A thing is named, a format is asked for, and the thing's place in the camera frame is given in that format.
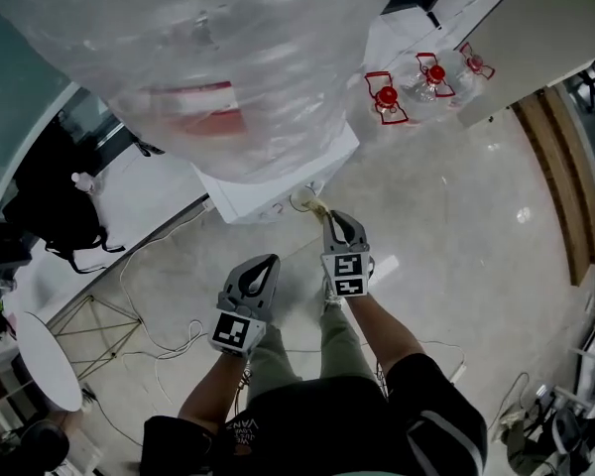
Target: wooden board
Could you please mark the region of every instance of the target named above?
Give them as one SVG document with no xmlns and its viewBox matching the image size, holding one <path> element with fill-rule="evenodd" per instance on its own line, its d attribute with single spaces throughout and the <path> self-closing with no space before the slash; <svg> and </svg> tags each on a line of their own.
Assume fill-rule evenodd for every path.
<svg viewBox="0 0 595 476">
<path fill-rule="evenodd" d="M 544 172 L 564 238 L 570 282 L 579 286 L 590 266 L 586 237 L 588 228 L 584 224 L 585 217 L 582 216 L 582 207 L 573 185 L 573 174 L 567 163 L 567 156 L 558 143 L 537 95 L 529 95 L 512 107 Z"/>
<path fill-rule="evenodd" d="M 538 96 L 544 112 L 548 113 L 549 122 L 553 126 L 558 142 L 567 156 L 575 190 L 582 205 L 590 260 L 595 264 L 595 181 L 586 152 L 568 109 L 557 90 L 545 88 Z"/>
</svg>

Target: plastic bag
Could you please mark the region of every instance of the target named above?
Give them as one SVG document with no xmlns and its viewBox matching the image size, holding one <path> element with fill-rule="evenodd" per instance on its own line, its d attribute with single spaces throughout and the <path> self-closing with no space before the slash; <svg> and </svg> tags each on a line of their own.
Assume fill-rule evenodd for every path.
<svg viewBox="0 0 595 476">
<path fill-rule="evenodd" d="M 141 139 L 262 182 L 327 150 L 389 0 L 0 0 L 47 61 Z"/>
</svg>

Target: metal stand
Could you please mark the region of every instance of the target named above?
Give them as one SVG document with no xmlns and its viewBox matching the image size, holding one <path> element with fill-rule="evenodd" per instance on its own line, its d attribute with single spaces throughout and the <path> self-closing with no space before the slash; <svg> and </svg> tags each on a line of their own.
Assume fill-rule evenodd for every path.
<svg viewBox="0 0 595 476">
<path fill-rule="evenodd" d="M 99 318 L 97 317 L 95 309 L 93 307 L 94 302 L 97 302 L 97 303 L 105 306 L 106 308 L 109 308 L 110 310 L 118 313 L 119 315 L 123 315 L 124 317 L 127 317 L 128 319 L 130 319 L 131 322 L 125 322 L 122 324 L 114 324 L 111 326 L 102 326 L 101 322 L 99 321 Z M 90 309 L 92 310 L 92 315 L 95 318 L 97 327 L 92 328 L 92 329 L 81 329 L 78 331 L 64 331 L 66 329 L 66 327 L 70 324 L 70 322 L 74 319 L 74 317 L 87 304 L 90 305 Z M 60 324 L 61 324 L 61 328 L 58 331 L 55 331 L 55 328 L 57 328 Z M 49 325 L 49 330 L 54 334 L 56 339 L 59 339 L 60 337 L 67 337 L 70 335 L 80 335 L 80 334 L 84 334 L 84 333 L 94 333 L 94 332 L 101 333 L 101 338 L 103 340 L 104 345 L 106 346 L 106 350 L 101 355 L 99 355 L 94 360 L 78 360 L 78 361 L 70 362 L 71 365 L 89 363 L 89 365 L 81 373 L 79 373 L 77 375 L 77 379 L 79 381 L 81 381 L 82 379 L 87 378 L 88 376 L 90 376 L 91 374 L 93 374 L 94 372 L 99 370 L 101 367 L 104 367 L 105 365 L 110 363 L 112 360 L 114 360 L 118 356 L 118 354 L 121 352 L 123 347 L 128 343 L 128 340 L 130 340 L 130 337 L 132 337 L 132 335 L 137 330 L 137 328 L 139 328 L 139 326 L 141 326 L 141 320 L 138 319 L 136 316 L 133 316 L 133 315 L 129 314 L 128 312 L 125 312 L 118 306 L 115 306 L 113 304 L 110 304 L 106 301 L 95 298 L 93 296 L 88 296 L 88 297 L 85 297 L 82 301 L 76 303 L 73 307 L 67 309 L 66 312 L 64 312 L 60 317 L 55 319 Z M 119 338 L 116 342 L 114 342 L 113 344 L 108 343 L 108 340 L 106 340 L 106 337 L 104 336 L 104 332 L 106 330 L 110 330 L 113 328 L 123 328 L 123 327 L 127 327 L 128 332 L 126 334 L 124 334 L 121 338 Z"/>
</svg>

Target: tile floor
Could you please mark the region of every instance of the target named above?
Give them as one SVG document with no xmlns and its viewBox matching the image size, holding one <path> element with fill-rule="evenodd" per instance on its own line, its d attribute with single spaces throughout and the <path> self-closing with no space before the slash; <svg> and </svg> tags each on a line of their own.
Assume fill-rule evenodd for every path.
<svg viewBox="0 0 595 476">
<path fill-rule="evenodd" d="M 572 382 L 574 360 L 566 348 L 582 333 L 595 270 L 581 288 L 569 285 L 553 204 L 511 111 L 469 130 L 449 121 L 369 143 L 322 198 L 366 227 L 377 263 L 375 298 L 419 339 L 458 344 L 466 352 L 467 370 L 457 387 L 487 421 L 521 371 L 531 375 L 530 390 L 541 383 Z M 124 284 L 152 337 L 177 347 L 187 341 L 192 319 L 206 323 L 234 266 L 275 252 L 283 259 L 275 305 L 285 317 L 286 346 L 316 350 L 319 334 L 308 308 L 321 284 L 319 236 L 310 214 L 272 225 L 229 226 L 213 211 L 137 254 Z M 120 268 L 91 293 L 128 308 Z M 89 316 L 85 311 L 74 322 L 85 326 Z M 67 352 L 79 351 L 82 358 L 85 352 L 101 352 L 99 335 L 92 336 L 67 341 Z M 425 347 L 446 374 L 458 366 L 457 349 Z M 125 351 L 161 353 L 143 332 Z M 368 348 L 366 354 L 374 362 Z M 290 356 L 297 373 L 316 377 L 316 352 Z M 144 355 L 117 359 L 87 381 L 117 426 L 141 440 L 143 422 L 156 412 L 175 415 L 215 358 L 200 339 L 184 356 L 160 362 L 159 376 L 173 405 L 159 390 L 154 360 Z M 109 476 L 130 474 L 124 463 L 138 460 L 139 449 L 99 411 L 86 418 L 84 428 L 105 450 L 101 470 Z M 491 446 L 487 474 L 512 474 L 499 445 Z"/>
</svg>

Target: black backpack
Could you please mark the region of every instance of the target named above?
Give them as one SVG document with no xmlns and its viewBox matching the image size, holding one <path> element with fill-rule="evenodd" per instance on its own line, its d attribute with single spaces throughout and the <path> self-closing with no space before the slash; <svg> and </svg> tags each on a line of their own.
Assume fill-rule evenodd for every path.
<svg viewBox="0 0 595 476">
<path fill-rule="evenodd" d="M 80 150 L 69 134 L 54 120 L 40 135 L 14 178 L 18 194 L 3 208 L 7 222 L 47 242 L 47 251 L 66 259 L 79 274 L 102 270 L 80 270 L 74 251 L 108 248 L 108 233 L 99 223 L 90 196 L 75 188 L 73 173 L 88 171 L 92 157 Z"/>
</svg>

